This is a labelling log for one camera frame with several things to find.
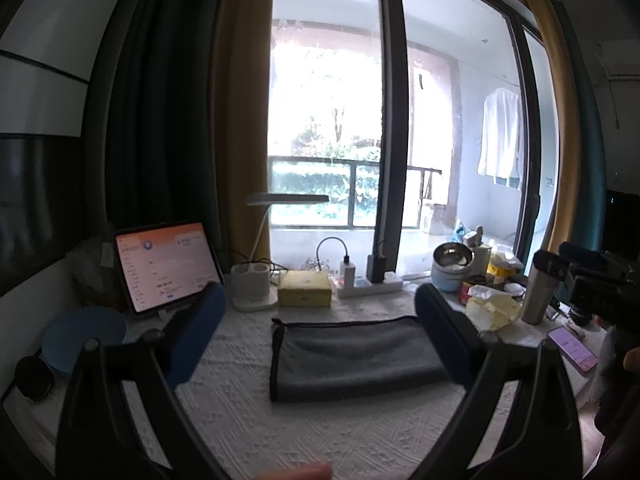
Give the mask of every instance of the phone screen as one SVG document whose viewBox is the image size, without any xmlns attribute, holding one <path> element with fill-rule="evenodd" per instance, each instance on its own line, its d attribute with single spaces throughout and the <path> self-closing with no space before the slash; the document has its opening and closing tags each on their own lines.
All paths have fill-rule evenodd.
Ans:
<svg viewBox="0 0 640 480">
<path fill-rule="evenodd" d="M 598 358 L 583 345 L 578 338 L 561 326 L 549 332 L 551 341 L 556 343 L 564 354 L 584 373 L 598 364 Z"/>
</svg>

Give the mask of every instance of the power strip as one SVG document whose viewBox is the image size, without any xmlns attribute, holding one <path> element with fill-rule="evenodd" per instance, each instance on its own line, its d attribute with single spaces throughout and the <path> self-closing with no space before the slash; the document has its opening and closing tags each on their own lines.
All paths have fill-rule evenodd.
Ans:
<svg viewBox="0 0 640 480">
<path fill-rule="evenodd" d="M 382 283 L 371 283 L 364 276 L 356 276 L 353 287 L 344 288 L 338 276 L 330 279 L 331 288 L 338 298 L 356 298 L 358 296 L 373 296 L 375 294 L 388 294 L 402 290 L 402 278 L 395 272 L 385 272 L 385 281 Z"/>
</svg>

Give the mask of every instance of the desk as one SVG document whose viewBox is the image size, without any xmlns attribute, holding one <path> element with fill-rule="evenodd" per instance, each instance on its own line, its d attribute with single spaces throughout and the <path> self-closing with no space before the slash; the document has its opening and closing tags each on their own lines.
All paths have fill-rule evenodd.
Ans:
<svg viewBox="0 0 640 480">
<path fill-rule="evenodd" d="M 456 296 L 453 294 L 443 294 L 443 296 L 454 310 L 460 312 L 464 310 L 464 307 L 458 302 Z M 538 343 L 546 337 L 546 334 L 550 330 L 567 324 L 567 322 L 566 318 L 562 316 L 559 316 L 557 321 L 551 321 L 545 316 L 542 323 L 533 326 L 517 319 L 506 327 L 498 330 L 497 334 L 507 343 L 523 346 L 538 346 Z M 593 323 L 589 323 L 589 325 L 584 328 L 584 332 L 585 337 L 582 343 L 594 354 L 599 355 L 606 331 Z M 592 370 L 588 375 L 584 376 L 575 369 L 575 366 L 565 358 L 564 355 L 562 356 L 562 360 L 564 361 L 564 367 L 571 381 L 576 405 L 578 409 L 580 409 L 589 400 L 589 386 L 595 375 L 595 370 Z"/>
<path fill-rule="evenodd" d="M 390 319 L 414 313 L 414 286 L 402 292 L 337 300 L 331 309 L 274 309 L 241 313 L 229 307 L 191 382 L 176 394 L 194 426 L 233 478 L 252 478 L 274 468 L 329 460 L 334 478 L 407 478 L 427 455 L 463 397 L 452 383 L 430 384 L 384 396 L 311 404 L 271 404 L 271 317 L 284 321 Z M 459 305 L 449 298 L 455 308 Z M 132 327 L 144 332 L 147 322 Z M 157 324 L 153 318 L 148 323 Z M 515 323 L 500 333 L 510 342 L 536 345 L 556 324 Z M 572 376 L 574 392 L 587 381 Z M 487 460 L 500 437 L 513 400 L 514 384 L 503 389 L 492 423 L 472 463 Z M 136 427 L 149 457 L 166 464 L 133 384 L 125 384 Z M 31 404 L 18 392 L 6 409 L 36 455 L 53 466 L 65 383 L 46 402 Z"/>
</svg>

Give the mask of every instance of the balcony railing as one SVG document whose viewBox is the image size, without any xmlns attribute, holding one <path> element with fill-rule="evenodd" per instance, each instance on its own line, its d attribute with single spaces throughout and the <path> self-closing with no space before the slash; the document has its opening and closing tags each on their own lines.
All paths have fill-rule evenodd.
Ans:
<svg viewBox="0 0 640 480">
<path fill-rule="evenodd" d="M 371 229 L 375 226 L 380 179 L 378 162 L 273 155 L 269 157 L 268 169 L 273 192 L 329 196 L 326 204 L 274 206 L 271 225 L 295 229 Z M 417 229 L 420 228 L 422 201 L 431 198 L 433 174 L 441 175 L 442 171 L 418 166 L 407 166 L 406 170 L 403 227 Z"/>
</svg>

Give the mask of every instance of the window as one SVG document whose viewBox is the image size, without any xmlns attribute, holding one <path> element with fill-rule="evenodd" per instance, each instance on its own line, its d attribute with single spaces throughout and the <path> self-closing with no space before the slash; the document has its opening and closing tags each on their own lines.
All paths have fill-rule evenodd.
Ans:
<svg viewBox="0 0 640 480">
<path fill-rule="evenodd" d="M 268 155 L 275 192 L 327 194 L 271 208 L 271 257 L 315 261 L 339 230 L 358 269 L 371 252 L 380 179 L 378 0 L 274 0 Z M 337 268 L 342 253 L 323 251 Z"/>
<path fill-rule="evenodd" d="M 432 174 L 430 194 L 420 201 L 420 228 L 402 231 L 398 272 L 411 274 L 431 269 L 434 248 L 450 239 L 458 222 L 482 226 L 486 240 L 513 247 L 523 108 L 510 29 L 500 12 L 481 0 L 402 1 L 413 112 L 408 155 L 441 171 Z M 444 53 L 448 63 L 425 62 L 415 55 L 416 44 Z"/>
<path fill-rule="evenodd" d="M 400 275 L 428 271 L 434 248 L 459 224 L 481 225 L 486 240 L 512 250 L 530 224 L 536 233 L 532 247 L 542 243 L 554 193 L 544 195 L 546 184 L 529 171 L 527 143 L 540 132 L 528 131 L 527 118 L 538 111 L 524 99 L 518 56 L 530 55 L 523 52 L 528 42 L 536 70 L 528 84 L 546 84 L 548 104 L 548 65 L 544 76 L 539 73 L 541 63 L 548 63 L 544 49 L 530 34 L 524 40 L 519 18 L 508 8 L 497 10 L 504 7 L 499 2 L 396 1 L 402 1 L 400 19 L 391 0 L 387 13 L 394 13 L 394 26 L 404 25 L 406 52 L 400 54 L 406 58 L 398 57 L 397 45 L 383 50 L 389 33 L 380 0 L 274 0 L 270 189 L 330 197 L 327 204 L 271 209 L 272 259 L 287 267 L 311 266 L 317 243 L 328 235 L 345 240 L 358 274 L 382 238 Z M 522 32 L 520 44 L 514 28 Z M 385 72 L 392 59 L 406 59 L 406 76 Z M 385 126 L 390 105 L 384 77 L 394 78 L 391 92 L 406 78 L 408 100 L 405 95 L 392 104 L 406 107 L 404 127 Z M 544 113 L 543 123 L 550 117 Z M 543 175 L 554 178 L 557 129 L 545 131 Z M 405 168 L 402 161 L 385 164 L 389 139 L 391 146 L 406 142 Z M 537 219 L 526 218 L 532 213 L 523 206 L 524 189 L 533 180 L 545 204 Z M 403 207 L 389 208 L 384 201 L 379 207 L 381 196 L 398 193 Z M 338 249 L 321 251 L 333 269 L 341 256 Z"/>
</svg>

